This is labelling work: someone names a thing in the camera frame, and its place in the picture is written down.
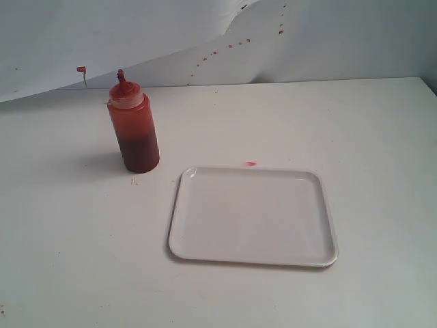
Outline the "white rectangular tray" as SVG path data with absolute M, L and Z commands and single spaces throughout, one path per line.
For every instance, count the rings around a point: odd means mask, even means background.
M 196 262 L 326 268 L 338 257 L 324 186 L 296 169 L 188 168 L 168 246 Z

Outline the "red ketchup squeeze bottle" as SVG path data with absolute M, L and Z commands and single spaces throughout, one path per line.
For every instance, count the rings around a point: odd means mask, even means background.
M 117 71 L 118 84 L 109 91 L 107 109 L 126 169 L 152 171 L 160 161 L 150 100 L 141 86 Z

